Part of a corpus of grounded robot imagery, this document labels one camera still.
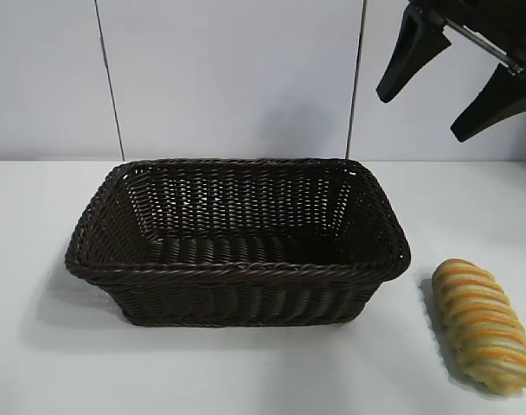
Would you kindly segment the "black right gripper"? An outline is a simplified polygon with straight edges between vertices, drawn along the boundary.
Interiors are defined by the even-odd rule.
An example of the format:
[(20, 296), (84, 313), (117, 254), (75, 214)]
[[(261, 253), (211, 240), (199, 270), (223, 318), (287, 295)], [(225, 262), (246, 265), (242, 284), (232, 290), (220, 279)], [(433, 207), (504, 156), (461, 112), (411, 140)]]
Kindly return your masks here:
[(491, 126), (526, 112), (526, 1), (411, 1), (404, 10), (394, 52), (376, 92), (390, 102), (431, 60), (452, 44), (446, 24), (469, 29), (503, 50), (515, 73), (499, 64), (451, 131), (465, 142)]

